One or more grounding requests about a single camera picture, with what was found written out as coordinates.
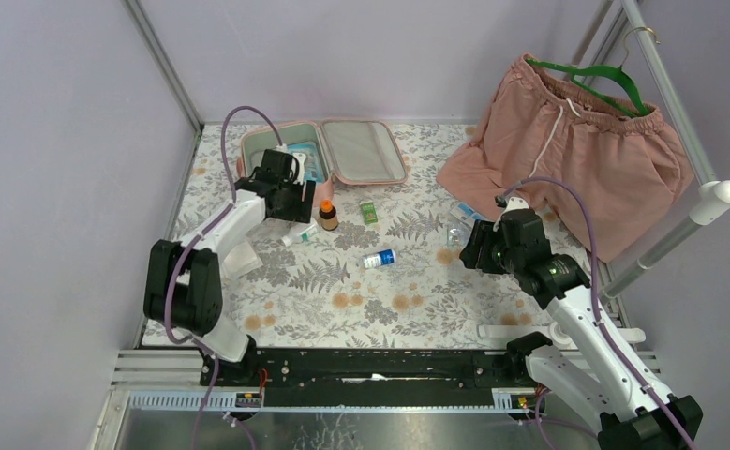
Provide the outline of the blue white pouch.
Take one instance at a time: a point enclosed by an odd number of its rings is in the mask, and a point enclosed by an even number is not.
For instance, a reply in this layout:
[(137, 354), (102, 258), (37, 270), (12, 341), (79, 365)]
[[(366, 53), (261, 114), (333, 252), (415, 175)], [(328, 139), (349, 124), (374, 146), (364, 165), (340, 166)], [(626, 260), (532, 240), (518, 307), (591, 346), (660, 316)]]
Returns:
[(307, 141), (289, 144), (287, 149), (289, 153), (295, 156), (304, 156), (304, 179), (306, 181), (314, 181), (317, 184), (326, 181), (326, 175), (322, 167), (322, 158), (314, 142)]

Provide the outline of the pink medicine kit case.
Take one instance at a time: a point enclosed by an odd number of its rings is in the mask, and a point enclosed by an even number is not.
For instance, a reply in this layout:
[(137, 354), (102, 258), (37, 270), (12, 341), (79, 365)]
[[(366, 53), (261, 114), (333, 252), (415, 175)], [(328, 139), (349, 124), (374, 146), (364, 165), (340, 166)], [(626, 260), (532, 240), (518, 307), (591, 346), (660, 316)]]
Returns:
[[(300, 121), (266, 127), (247, 133), (241, 140), (237, 161), (239, 180), (252, 174), (261, 164), (266, 149), (288, 152), (293, 143), (314, 142), (322, 158), (326, 181), (317, 184), (313, 209), (334, 197), (338, 181), (349, 186), (394, 185), (405, 182), (408, 171), (392, 131), (381, 121), (327, 119)], [(299, 174), (304, 176), (304, 156), (299, 160)]]

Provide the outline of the white bottle green label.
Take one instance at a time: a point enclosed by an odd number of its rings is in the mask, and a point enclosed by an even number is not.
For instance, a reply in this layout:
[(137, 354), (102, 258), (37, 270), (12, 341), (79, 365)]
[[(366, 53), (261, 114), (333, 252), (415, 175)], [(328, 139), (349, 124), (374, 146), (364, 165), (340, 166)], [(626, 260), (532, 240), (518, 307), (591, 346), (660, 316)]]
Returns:
[(281, 242), (289, 247), (294, 244), (307, 242), (313, 235), (319, 232), (319, 225), (315, 222), (297, 223), (281, 237)]

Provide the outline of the brown bottle orange cap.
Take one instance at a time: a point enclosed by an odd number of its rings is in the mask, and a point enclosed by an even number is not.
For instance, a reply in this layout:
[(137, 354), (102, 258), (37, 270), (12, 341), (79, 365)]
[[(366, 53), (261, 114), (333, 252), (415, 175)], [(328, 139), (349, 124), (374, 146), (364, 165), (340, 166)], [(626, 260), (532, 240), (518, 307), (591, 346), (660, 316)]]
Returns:
[(334, 231), (339, 225), (337, 210), (329, 199), (320, 202), (319, 224), (325, 231)]

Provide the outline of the clear bag teal strip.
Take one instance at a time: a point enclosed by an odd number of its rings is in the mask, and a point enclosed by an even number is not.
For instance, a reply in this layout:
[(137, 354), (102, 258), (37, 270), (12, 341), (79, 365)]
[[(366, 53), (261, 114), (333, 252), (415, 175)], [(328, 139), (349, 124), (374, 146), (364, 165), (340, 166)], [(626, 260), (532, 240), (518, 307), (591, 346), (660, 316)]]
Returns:
[(449, 248), (462, 249), (469, 241), (472, 227), (455, 215), (450, 215), (447, 222), (446, 242)]

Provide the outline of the small green box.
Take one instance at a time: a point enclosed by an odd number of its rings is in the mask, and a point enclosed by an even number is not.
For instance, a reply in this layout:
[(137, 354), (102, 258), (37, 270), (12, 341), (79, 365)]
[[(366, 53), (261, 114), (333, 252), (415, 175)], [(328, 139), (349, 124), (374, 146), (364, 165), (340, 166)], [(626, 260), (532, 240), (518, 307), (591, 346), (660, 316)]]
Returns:
[(373, 202), (361, 202), (359, 204), (360, 211), (365, 225), (375, 224), (378, 222), (378, 214)]

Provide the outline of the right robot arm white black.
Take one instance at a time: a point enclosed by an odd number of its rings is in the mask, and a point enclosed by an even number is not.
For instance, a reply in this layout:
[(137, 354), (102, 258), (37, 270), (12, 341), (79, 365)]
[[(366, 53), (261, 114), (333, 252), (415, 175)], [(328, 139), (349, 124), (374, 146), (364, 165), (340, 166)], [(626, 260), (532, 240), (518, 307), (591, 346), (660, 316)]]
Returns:
[(594, 298), (591, 281), (569, 255), (556, 254), (529, 208), (477, 220), (460, 253), (468, 269), (510, 275), (562, 328), (588, 362), (570, 363), (550, 337), (532, 332), (510, 341), (510, 382), (540, 383), (576, 412), (602, 449), (692, 449), (703, 411), (679, 397), (633, 350)]

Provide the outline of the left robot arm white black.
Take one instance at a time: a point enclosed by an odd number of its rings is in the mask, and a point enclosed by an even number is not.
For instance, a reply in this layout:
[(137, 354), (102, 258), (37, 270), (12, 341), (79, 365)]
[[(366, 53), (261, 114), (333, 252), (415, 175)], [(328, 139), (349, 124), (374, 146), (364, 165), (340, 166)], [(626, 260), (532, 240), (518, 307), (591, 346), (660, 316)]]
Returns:
[(222, 318), (222, 263), (240, 253), (246, 235), (268, 218), (307, 223), (316, 184), (305, 180), (305, 157), (267, 149), (249, 176), (238, 179), (233, 197), (199, 228), (177, 241), (159, 240), (150, 250), (143, 314), (166, 331), (179, 328), (187, 339), (223, 360), (222, 373), (237, 385), (252, 382), (258, 361), (253, 343)]

